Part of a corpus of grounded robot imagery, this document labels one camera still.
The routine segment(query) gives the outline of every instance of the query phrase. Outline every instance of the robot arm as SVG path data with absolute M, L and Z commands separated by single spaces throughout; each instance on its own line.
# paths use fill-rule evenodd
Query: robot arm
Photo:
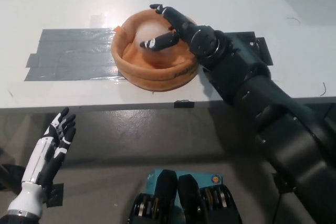
M 68 112 L 68 108 L 60 112 L 38 140 L 22 178 L 22 190 L 0 219 L 1 224 L 16 220 L 38 223 L 41 218 L 43 203 L 50 197 L 54 177 L 76 133 L 75 115 L 64 118 Z
M 172 32 L 144 41 L 161 50 L 185 41 L 225 102 L 255 121 L 257 144 L 317 223 L 336 221 L 336 133 L 308 107 L 285 94 L 249 45 L 233 34 L 197 26 L 172 7 L 151 5 Z

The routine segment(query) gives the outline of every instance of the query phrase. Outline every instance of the black robotic arm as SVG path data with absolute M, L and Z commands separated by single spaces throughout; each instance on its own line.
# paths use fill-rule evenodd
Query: black robotic arm
M 151 5 L 171 24 L 141 47 L 161 50 L 185 41 L 223 100 L 255 121 L 256 142 L 317 223 L 336 222 L 336 133 L 310 108 L 284 93 L 266 64 L 233 34 L 197 26 L 172 7 Z

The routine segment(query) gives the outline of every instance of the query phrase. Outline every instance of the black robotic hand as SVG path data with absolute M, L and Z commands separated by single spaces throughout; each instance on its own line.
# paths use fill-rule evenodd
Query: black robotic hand
M 141 42 L 140 47 L 158 51 L 174 46 L 182 40 L 188 44 L 190 52 L 204 67 L 207 68 L 216 61 L 215 53 L 219 49 L 219 44 L 227 42 L 221 39 L 223 38 L 221 31 L 214 31 L 210 26 L 198 26 L 173 7 L 164 7 L 162 4 L 153 4 L 150 7 L 168 20 L 171 31 Z

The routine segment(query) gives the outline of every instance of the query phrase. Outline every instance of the teal object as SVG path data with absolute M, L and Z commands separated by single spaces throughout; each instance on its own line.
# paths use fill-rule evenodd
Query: teal object
M 161 174 L 163 169 L 154 169 L 151 173 L 148 174 L 147 184 L 146 184 L 146 194 L 154 194 L 157 177 Z M 211 173 L 196 173 L 188 172 L 183 170 L 176 170 L 176 175 L 179 178 L 182 175 L 191 174 L 198 183 L 199 188 L 220 185 L 223 183 L 223 177 L 221 174 L 211 174 Z M 176 193 L 175 198 L 175 208 L 171 214 L 172 223 L 174 224 L 184 224 L 185 218 L 183 209 L 180 203 L 179 194 Z

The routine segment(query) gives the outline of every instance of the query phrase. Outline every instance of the white robotic hand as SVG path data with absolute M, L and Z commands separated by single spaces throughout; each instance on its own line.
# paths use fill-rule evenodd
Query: white robotic hand
M 10 204 L 8 215 L 41 218 L 42 205 L 76 133 L 76 116 L 65 118 L 68 113 L 68 108 L 60 112 L 38 140 L 22 178 L 22 191 Z

